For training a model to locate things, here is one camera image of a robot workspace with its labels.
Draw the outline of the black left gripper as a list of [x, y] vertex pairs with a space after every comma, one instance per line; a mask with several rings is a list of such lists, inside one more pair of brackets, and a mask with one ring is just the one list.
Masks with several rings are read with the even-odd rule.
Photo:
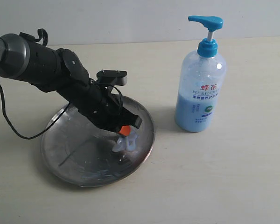
[[130, 126], [140, 128], [142, 118], [126, 109], [121, 92], [112, 94], [112, 89], [118, 88], [90, 81], [84, 89], [78, 85], [70, 102], [96, 127], [126, 137], [130, 135]]

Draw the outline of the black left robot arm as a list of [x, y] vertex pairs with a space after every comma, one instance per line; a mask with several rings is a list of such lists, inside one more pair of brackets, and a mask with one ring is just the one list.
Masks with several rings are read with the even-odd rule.
[[126, 71], [101, 70], [91, 79], [73, 51], [49, 48], [42, 28], [38, 35], [0, 36], [0, 77], [27, 82], [43, 92], [57, 92], [102, 130], [127, 136], [129, 126], [141, 126], [140, 116], [124, 107], [123, 95], [112, 93], [126, 84]]

